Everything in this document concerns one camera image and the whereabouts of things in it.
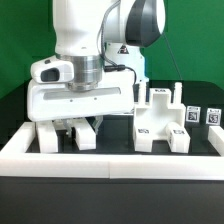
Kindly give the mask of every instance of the label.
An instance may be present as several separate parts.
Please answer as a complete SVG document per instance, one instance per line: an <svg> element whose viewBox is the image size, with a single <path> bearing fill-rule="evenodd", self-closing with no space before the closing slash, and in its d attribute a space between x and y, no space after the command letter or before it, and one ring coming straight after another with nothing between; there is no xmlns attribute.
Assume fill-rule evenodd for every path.
<svg viewBox="0 0 224 224"><path fill-rule="evenodd" d="M157 93L165 93L166 90L165 89L155 89L155 92L157 92Z"/></svg>
<svg viewBox="0 0 224 224"><path fill-rule="evenodd" d="M221 114L222 114L221 109L208 108L207 117L206 117L206 124L220 125Z"/></svg>
<svg viewBox="0 0 224 224"><path fill-rule="evenodd" d="M118 54L129 54L128 49L125 45L122 45L117 53Z"/></svg>
<svg viewBox="0 0 224 224"><path fill-rule="evenodd" d="M186 112L186 121L199 123L200 112L201 112L201 107L188 106L187 112Z"/></svg>
<svg viewBox="0 0 224 224"><path fill-rule="evenodd" d="M148 129L138 129L138 132L140 134L149 134L149 130Z"/></svg>
<svg viewBox="0 0 224 224"><path fill-rule="evenodd" d="M173 130L173 133L176 135L184 135L184 131L183 130Z"/></svg>

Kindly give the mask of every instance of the white block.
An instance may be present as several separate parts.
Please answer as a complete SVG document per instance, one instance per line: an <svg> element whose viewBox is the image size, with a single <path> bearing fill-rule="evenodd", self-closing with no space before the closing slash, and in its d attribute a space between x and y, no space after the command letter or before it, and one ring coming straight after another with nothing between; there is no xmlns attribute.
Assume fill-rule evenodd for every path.
<svg viewBox="0 0 224 224"><path fill-rule="evenodd" d="M58 137L51 121L36 123L38 141L41 153L58 152Z"/></svg>
<svg viewBox="0 0 224 224"><path fill-rule="evenodd" d="M74 119L76 143L80 150L96 149L96 134L85 118Z"/></svg>
<svg viewBox="0 0 224 224"><path fill-rule="evenodd" d="M208 140L217 152L224 156L224 130L220 126L209 127Z"/></svg>
<svg viewBox="0 0 224 224"><path fill-rule="evenodd" d="M25 153L35 138L35 135L35 123L23 123L0 153Z"/></svg>
<svg viewBox="0 0 224 224"><path fill-rule="evenodd" d="M184 127L175 122L170 122L166 127L166 132L171 152L188 153L190 136Z"/></svg>
<svg viewBox="0 0 224 224"><path fill-rule="evenodd" d="M134 146L136 152L151 152L153 136L147 127L134 127Z"/></svg>

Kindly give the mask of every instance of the black table surface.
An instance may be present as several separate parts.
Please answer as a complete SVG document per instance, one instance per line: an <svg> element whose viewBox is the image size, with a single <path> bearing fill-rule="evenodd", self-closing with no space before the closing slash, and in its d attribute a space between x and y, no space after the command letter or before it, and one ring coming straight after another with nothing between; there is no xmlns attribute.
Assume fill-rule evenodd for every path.
<svg viewBox="0 0 224 224"><path fill-rule="evenodd" d="M149 87L173 90L174 81L151 81ZM26 93L27 83L0 100L0 148L28 121ZM202 110L199 124L185 124L191 136L187 156L218 156L207 141L205 119L207 108L223 110L224 91L184 81L183 103ZM106 116L97 149L85 153L134 154L132 122L132 117ZM58 136L60 153L80 153L62 132ZM37 152L37 145L29 152ZM160 141L151 154L171 152ZM223 181L0 177L0 223L224 223L223 207Z"/></svg>

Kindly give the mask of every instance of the white 3d-printed part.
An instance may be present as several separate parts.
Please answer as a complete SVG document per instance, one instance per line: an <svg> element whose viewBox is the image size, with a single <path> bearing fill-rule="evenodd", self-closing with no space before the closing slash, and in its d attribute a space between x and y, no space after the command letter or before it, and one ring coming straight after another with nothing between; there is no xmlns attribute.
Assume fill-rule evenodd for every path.
<svg viewBox="0 0 224 224"><path fill-rule="evenodd" d="M220 126L209 127L208 140L217 152L224 156L224 130Z"/></svg>
<svg viewBox="0 0 224 224"><path fill-rule="evenodd" d="M167 125L175 122L183 128L185 112L186 108L179 100L177 103L171 103L171 91L169 89L150 89L149 103L142 104L141 102L135 105L133 128L135 150L142 151L141 145L144 145L146 142L146 138L144 138L142 143L142 139L138 139L142 138L142 135L137 135L138 129L149 131L149 142L151 142L151 139L167 140Z"/></svg>
<svg viewBox="0 0 224 224"><path fill-rule="evenodd" d="M35 123L25 122L1 150L1 154L25 153L35 138Z"/></svg>
<svg viewBox="0 0 224 224"><path fill-rule="evenodd" d="M52 121L40 121L36 126L40 152L58 152L58 137Z"/></svg>

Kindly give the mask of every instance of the green backdrop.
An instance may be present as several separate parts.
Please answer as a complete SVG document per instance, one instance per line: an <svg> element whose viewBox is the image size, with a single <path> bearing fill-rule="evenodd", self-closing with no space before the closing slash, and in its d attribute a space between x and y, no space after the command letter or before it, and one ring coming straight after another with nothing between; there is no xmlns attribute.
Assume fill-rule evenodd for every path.
<svg viewBox="0 0 224 224"><path fill-rule="evenodd" d="M165 5L167 39L142 50L146 75L178 80L181 74L183 80L224 88L224 1L165 0ZM0 0L0 97L30 78L33 62L54 54L51 11L51 0Z"/></svg>

